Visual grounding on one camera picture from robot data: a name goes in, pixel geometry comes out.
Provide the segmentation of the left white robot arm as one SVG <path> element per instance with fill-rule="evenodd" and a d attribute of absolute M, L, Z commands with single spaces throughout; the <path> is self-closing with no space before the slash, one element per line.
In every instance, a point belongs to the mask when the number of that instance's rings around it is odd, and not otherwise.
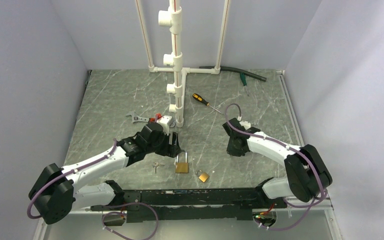
<path fill-rule="evenodd" d="M 65 166 L 47 165 L 28 193 L 26 215 L 51 225 L 70 211 L 85 207 L 101 205 L 117 210 L 124 203 L 124 192 L 115 181 L 88 183 L 142 161 L 148 154 L 175 158 L 181 152 L 177 132 L 165 131 L 160 123 L 148 123 L 133 136 L 114 139 L 109 149 L 86 160 Z"/>

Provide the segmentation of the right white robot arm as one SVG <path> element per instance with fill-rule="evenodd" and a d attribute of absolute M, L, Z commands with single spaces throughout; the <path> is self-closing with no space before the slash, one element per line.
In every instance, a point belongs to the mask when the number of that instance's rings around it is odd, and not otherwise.
<path fill-rule="evenodd" d="M 286 197 L 309 202 L 332 184 L 332 176 L 315 146 L 287 144 L 237 118 L 225 122 L 223 128 L 229 136 L 229 155 L 242 157 L 252 152 L 285 168 L 285 177 L 268 178 L 256 187 L 255 200 L 260 207 L 267 208 L 275 199 Z"/>

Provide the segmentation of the small brass padlock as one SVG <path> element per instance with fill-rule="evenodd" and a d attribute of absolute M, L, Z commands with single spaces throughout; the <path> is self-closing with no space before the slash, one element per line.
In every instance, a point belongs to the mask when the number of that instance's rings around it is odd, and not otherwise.
<path fill-rule="evenodd" d="M 197 178 L 202 182 L 202 183 L 205 183 L 208 179 L 209 179 L 209 175 L 202 171 L 202 170 L 198 170 L 195 175 L 197 176 Z"/>

